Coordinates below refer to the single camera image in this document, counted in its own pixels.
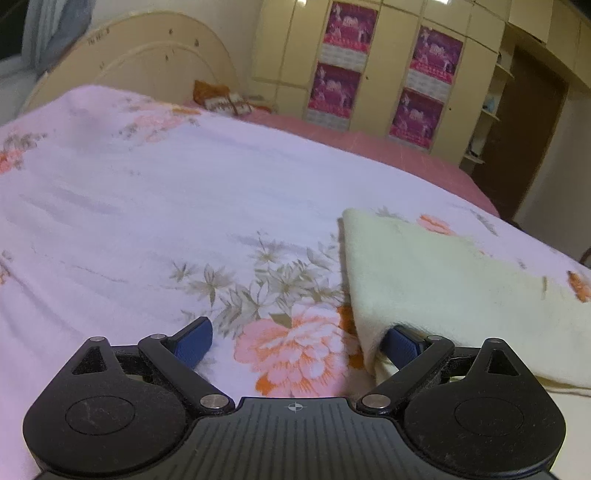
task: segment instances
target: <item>screw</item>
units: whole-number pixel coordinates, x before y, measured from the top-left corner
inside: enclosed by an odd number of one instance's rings
[[[361,402],[366,407],[378,409],[386,408],[390,405],[390,399],[386,395],[380,395],[377,393],[364,396]]]
[[[202,397],[200,402],[203,407],[210,408],[211,410],[219,410],[230,403],[225,395],[220,395],[217,393],[205,395]]]

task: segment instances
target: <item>orange flower print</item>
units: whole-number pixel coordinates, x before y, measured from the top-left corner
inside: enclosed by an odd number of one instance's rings
[[[568,272],[568,275],[570,288],[573,289],[577,298],[583,303],[591,300],[591,286],[587,282],[587,279],[571,271]]]
[[[20,135],[17,131],[11,132],[4,139],[2,150],[0,150],[0,175],[13,168],[21,169],[24,153],[37,148],[37,142],[46,137],[47,134]]]
[[[443,235],[455,235],[456,233],[449,228],[449,224],[433,215],[421,215],[417,223],[430,232],[442,233]]]
[[[6,173],[13,168],[20,168],[24,150],[3,150],[0,151],[0,174]]]
[[[119,131],[119,134],[126,140],[133,137],[139,137],[140,143],[149,142],[156,143],[166,139],[166,133],[173,128],[177,128],[185,122],[192,125],[197,125],[197,121],[193,118],[187,118],[190,109],[173,109],[171,111],[146,113],[137,116],[133,123],[127,125]]]
[[[314,307],[293,314],[291,328],[256,320],[236,340],[234,359],[262,374],[255,388],[266,397],[339,396],[349,368],[362,366],[359,341],[343,328],[347,323],[338,311]]]

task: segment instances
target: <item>bed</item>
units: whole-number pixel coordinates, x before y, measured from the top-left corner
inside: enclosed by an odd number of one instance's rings
[[[214,32],[175,12],[129,15],[81,38],[58,66],[40,79],[21,113],[55,100],[76,86],[91,83],[187,105],[191,104],[195,80],[240,91],[228,52]],[[362,132],[341,133],[260,110],[245,120],[400,168],[498,216],[490,200],[466,173],[419,150]]]

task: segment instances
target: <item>window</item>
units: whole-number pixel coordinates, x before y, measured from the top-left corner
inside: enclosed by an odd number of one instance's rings
[[[8,0],[0,7],[0,59],[20,55],[29,0]]]
[[[41,6],[46,1],[0,0],[0,77],[33,66]]]

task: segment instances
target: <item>wall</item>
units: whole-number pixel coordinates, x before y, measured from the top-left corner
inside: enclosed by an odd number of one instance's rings
[[[0,125],[12,120],[35,86],[35,72],[19,72],[0,80]]]
[[[569,92],[540,173],[515,220],[578,260],[591,247],[591,97]]]
[[[92,26],[133,11],[173,10],[205,23],[222,40],[243,85],[262,0],[96,0]]]

